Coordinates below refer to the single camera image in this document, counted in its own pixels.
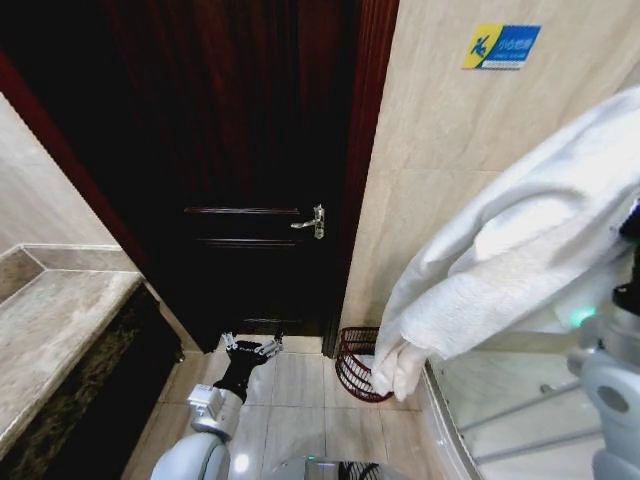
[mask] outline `sign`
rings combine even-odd
[[[539,32],[539,25],[479,25],[462,68],[519,70]]]

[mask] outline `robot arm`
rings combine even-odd
[[[568,358],[598,409],[606,448],[593,458],[596,480],[640,480],[640,205],[620,229],[635,244],[631,281],[613,291],[613,314],[580,328]]]
[[[221,380],[196,385],[188,398],[191,426],[198,432],[178,441],[156,463],[152,480],[224,480],[229,473],[227,443],[238,427],[240,407],[247,399],[253,369],[282,350],[282,334],[264,344],[238,341],[226,333],[231,363]]]

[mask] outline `marble countertop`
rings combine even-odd
[[[141,282],[136,272],[46,270],[0,304],[0,458]]]

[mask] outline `tile floor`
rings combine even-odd
[[[160,455],[192,433],[186,397],[194,384],[219,379],[227,364],[219,349],[208,355],[189,352],[176,365],[123,478],[148,478]],[[442,479],[434,447],[426,442],[419,394],[405,403],[361,402],[339,383],[331,359],[281,353],[251,376],[230,443],[229,477],[259,479],[289,458],[315,454],[388,463],[416,480]]]

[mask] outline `beige tile wall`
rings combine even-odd
[[[116,241],[0,93],[0,252]]]
[[[465,71],[480,23],[540,24],[517,72]],[[560,126],[640,81],[635,0],[401,0],[343,325],[377,325],[411,257]]]

